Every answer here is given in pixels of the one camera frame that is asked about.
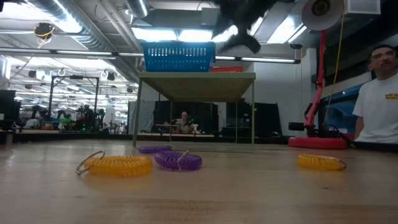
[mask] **ceiling duct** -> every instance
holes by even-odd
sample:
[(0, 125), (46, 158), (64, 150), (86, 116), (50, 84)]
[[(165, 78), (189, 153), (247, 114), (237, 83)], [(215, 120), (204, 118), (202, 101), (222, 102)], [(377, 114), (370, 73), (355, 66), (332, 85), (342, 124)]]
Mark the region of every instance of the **ceiling duct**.
[[(117, 49), (103, 33), (94, 25), (91, 19), (76, 5), (74, 1), (60, 0), (24, 0), (31, 6), (46, 13), (50, 20), (64, 32), (74, 32), (76, 41), (90, 51), (115, 52)], [(137, 82), (136, 69), (125, 59), (105, 60), (115, 66), (118, 72), (127, 80)]]
[(126, 0), (126, 2), (134, 18), (144, 18), (148, 16), (150, 6), (147, 0)]

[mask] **person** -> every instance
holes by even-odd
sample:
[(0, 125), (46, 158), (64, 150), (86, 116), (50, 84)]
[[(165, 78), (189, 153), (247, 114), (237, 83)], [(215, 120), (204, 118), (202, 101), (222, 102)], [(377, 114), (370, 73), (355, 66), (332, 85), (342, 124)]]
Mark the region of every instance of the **person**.
[(188, 113), (185, 111), (181, 113), (181, 118), (176, 119), (175, 124), (178, 125), (177, 131), (179, 133), (191, 134), (194, 130), (193, 124), (188, 122)]
[(374, 48), (369, 69), (376, 79), (359, 90), (353, 114), (355, 141), (398, 143), (398, 75), (397, 52), (390, 45)]

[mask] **yellow coiled cord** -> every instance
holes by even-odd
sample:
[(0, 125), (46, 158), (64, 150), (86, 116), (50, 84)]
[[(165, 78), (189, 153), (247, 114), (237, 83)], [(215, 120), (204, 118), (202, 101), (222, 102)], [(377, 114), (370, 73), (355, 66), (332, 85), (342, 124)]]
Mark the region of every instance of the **yellow coiled cord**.
[[(93, 156), (103, 153), (102, 157)], [(152, 159), (146, 156), (108, 156), (104, 152), (96, 152), (85, 159), (77, 168), (78, 175), (89, 171), (93, 175), (113, 177), (136, 177), (152, 171)]]
[(347, 165), (331, 156), (318, 156), (318, 155), (298, 155), (298, 165), (301, 167), (319, 169), (319, 170), (343, 170)]

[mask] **coiled cord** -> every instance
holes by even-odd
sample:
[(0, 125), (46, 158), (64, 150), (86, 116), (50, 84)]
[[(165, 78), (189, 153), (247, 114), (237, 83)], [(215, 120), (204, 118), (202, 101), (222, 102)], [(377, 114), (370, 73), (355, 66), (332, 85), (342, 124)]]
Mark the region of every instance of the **coiled cord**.
[(138, 151), (143, 154), (148, 153), (156, 153), (162, 151), (171, 151), (174, 149), (174, 146), (166, 145), (166, 146), (141, 146)]
[[(102, 157), (93, 156), (103, 153)], [(113, 177), (136, 177), (152, 171), (152, 160), (146, 156), (108, 156), (104, 151), (96, 152), (87, 157), (77, 168), (78, 175), (89, 171), (93, 175)]]
[(335, 157), (319, 155), (298, 155), (297, 163), (301, 167), (318, 170), (343, 170), (347, 164)]
[(176, 151), (163, 151), (155, 155), (155, 161), (162, 167), (170, 170), (198, 170), (201, 167), (200, 156), (189, 155), (189, 152), (182, 154)]

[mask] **white t-shirt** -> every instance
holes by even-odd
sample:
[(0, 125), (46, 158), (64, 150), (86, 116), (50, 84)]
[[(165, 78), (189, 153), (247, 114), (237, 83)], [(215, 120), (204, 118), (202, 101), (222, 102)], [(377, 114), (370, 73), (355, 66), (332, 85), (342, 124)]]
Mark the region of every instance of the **white t-shirt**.
[(364, 120), (356, 141), (398, 143), (398, 74), (365, 83), (359, 90), (353, 114)]

